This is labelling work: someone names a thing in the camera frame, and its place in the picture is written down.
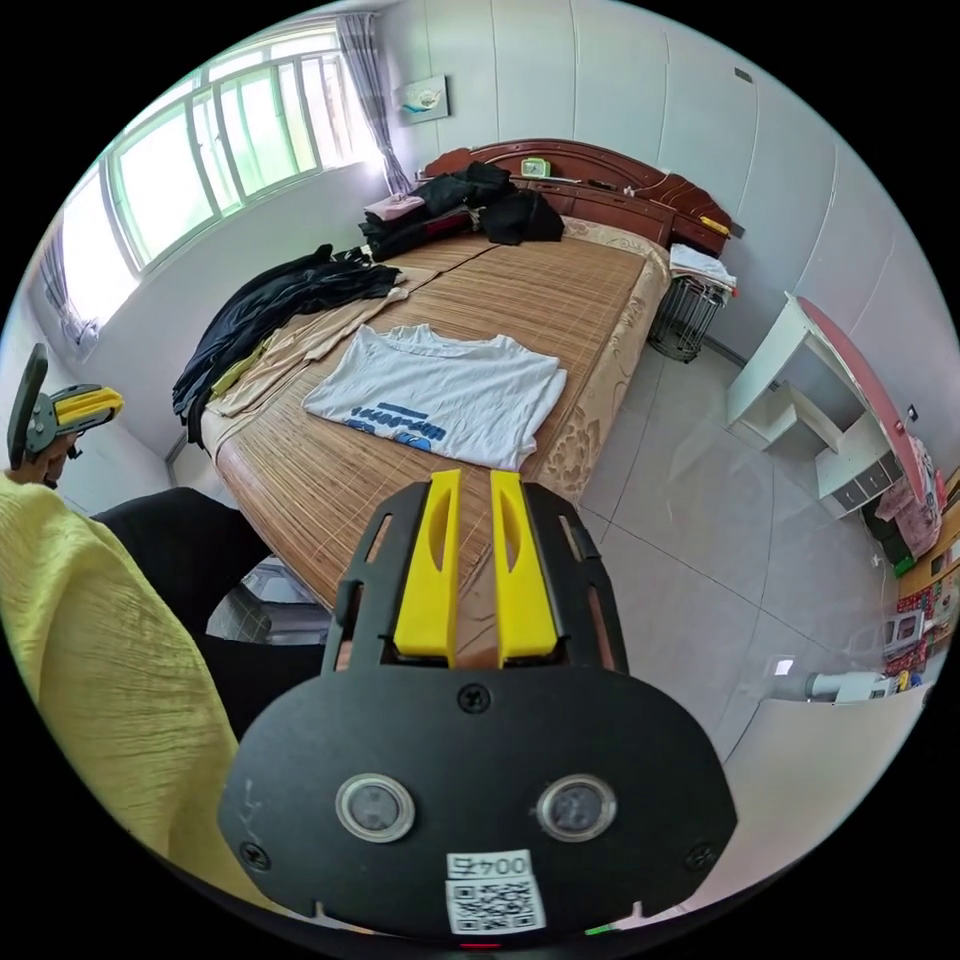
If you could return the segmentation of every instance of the white wall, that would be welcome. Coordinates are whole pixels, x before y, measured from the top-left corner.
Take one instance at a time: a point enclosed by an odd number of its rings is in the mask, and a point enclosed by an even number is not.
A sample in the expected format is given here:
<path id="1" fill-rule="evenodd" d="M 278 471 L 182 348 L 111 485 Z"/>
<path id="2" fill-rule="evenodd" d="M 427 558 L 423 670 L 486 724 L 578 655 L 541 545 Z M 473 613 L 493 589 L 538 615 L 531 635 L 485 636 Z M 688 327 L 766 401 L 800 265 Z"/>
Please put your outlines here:
<path id="1" fill-rule="evenodd" d="M 960 463 L 948 413 L 960 409 L 960 349 L 926 258 L 853 150 L 760 67 L 615 0 L 406 0 L 380 29 L 391 91 L 448 78 L 450 117 L 395 128 L 408 173 L 457 147 L 561 137 L 688 177 L 745 229 L 723 255 L 741 296 L 710 335 L 749 357 L 783 291 L 809 297 L 851 333 L 900 412 L 916 405 L 937 463 Z M 814 358 L 787 377 L 842 426 L 854 414 Z"/>
<path id="2" fill-rule="evenodd" d="M 0 341 L 0 421 L 6 437 L 7 423 L 20 385 L 20 377 L 34 344 L 46 343 L 49 370 L 43 392 L 50 394 L 78 380 L 43 336 L 33 312 L 18 291 Z M 77 447 L 76 460 L 68 460 L 58 492 L 81 513 L 93 514 L 134 497 L 171 486 L 164 461 L 124 427 L 125 412 L 117 420 L 91 430 Z M 9 466 L 4 444 L 3 468 Z"/>
<path id="3" fill-rule="evenodd" d="M 236 500 L 223 485 L 213 461 L 206 451 L 196 444 L 187 444 L 174 458 L 170 467 L 178 487 L 192 487 L 228 507 L 237 507 Z"/>
<path id="4" fill-rule="evenodd" d="M 724 770 L 739 824 L 688 911 L 752 886 L 805 856 L 860 804 L 923 709 L 927 687 L 833 706 L 765 700 Z M 878 838 L 880 847 L 883 840 Z"/>
<path id="5" fill-rule="evenodd" d="M 362 242 L 363 207 L 385 192 L 377 164 L 354 164 L 279 190 L 211 227 L 144 280 L 103 328 L 90 359 L 71 363 L 74 376 L 118 390 L 127 429 L 166 457 L 183 433 L 173 385 L 220 307 L 270 267 L 324 243 L 337 251 Z M 68 357 L 39 282 L 29 300 Z"/>

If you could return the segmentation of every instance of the folded white t-shirt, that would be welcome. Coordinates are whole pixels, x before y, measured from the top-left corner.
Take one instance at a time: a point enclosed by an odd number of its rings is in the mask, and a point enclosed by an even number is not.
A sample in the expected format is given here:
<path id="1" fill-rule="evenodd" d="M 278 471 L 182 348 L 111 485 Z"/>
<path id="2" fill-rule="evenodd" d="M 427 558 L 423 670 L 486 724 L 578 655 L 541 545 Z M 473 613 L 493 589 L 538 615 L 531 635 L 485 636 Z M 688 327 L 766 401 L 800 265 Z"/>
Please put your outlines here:
<path id="1" fill-rule="evenodd" d="M 566 382 L 556 357 L 510 337 L 450 340 L 427 324 L 383 335 L 361 327 L 303 408 L 442 457 L 518 470 Z"/>

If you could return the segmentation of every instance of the bamboo mat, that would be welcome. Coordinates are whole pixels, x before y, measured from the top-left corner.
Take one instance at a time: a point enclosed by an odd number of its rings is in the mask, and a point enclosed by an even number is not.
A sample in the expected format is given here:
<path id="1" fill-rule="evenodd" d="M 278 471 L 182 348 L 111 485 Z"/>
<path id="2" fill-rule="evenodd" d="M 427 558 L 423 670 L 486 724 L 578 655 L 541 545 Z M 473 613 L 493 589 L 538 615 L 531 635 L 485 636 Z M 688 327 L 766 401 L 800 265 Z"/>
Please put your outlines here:
<path id="1" fill-rule="evenodd" d="M 518 247 L 475 236 L 431 244 L 391 261 L 443 270 L 369 324 L 384 332 L 429 323 L 444 337 L 513 337 L 558 357 L 567 384 L 537 432 L 537 451 L 521 473 L 535 479 L 559 436 L 644 268 L 642 256 L 564 238 Z M 454 461 L 310 416 L 303 399 L 339 363 L 347 339 L 307 367 L 258 417 L 224 441 L 217 469 L 269 546 L 332 606 L 357 542 L 376 506 Z M 488 553 L 489 471 L 459 464 L 461 588 Z"/>

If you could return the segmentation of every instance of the qr code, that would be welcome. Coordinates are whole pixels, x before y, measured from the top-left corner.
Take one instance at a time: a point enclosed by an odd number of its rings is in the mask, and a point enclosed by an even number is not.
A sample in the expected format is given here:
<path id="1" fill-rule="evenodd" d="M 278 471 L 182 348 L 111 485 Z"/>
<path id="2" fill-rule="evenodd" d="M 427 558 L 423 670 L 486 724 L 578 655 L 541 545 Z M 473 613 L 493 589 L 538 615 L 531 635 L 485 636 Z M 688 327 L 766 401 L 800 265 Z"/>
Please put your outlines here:
<path id="1" fill-rule="evenodd" d="M 520 933 L 544 926 L 533 877 L 490 883 L 447 883 L 454 933 Z"/>

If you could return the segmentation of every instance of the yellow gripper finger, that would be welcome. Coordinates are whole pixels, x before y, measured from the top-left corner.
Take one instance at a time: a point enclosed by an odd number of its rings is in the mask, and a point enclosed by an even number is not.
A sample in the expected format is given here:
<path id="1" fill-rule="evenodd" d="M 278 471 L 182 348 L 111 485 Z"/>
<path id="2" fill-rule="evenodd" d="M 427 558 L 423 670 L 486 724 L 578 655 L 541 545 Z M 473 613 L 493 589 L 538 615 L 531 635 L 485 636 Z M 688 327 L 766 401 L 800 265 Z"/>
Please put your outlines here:
<path id="1" fill-rule="evenodd" d="M 78 393 L 73 397 L 65 397 L 54 404 L 54 413 L 57 423 L 65 426 L 75 420 L 85 420 L 104 410 L 112 410 L 116 416 L 123 409 L 123 397 L 116 390 L 109 387 L 100 387 L 89 393 Z"/>
<path id="2" fill-rule="evenodd" d="M 457 647 L 460 561 L 460 471 L 430 481 L 400 603 L 393 642 L 404 657 L 442 657 L 452 667 Z"/>
<path id="3" fill-rule="evenodd" d="M 492 471 L 490 492 L 500 634 L 498 666 L 502 667 L 506 660 L 552 653 L 557 631 L 520 474 Z"/>

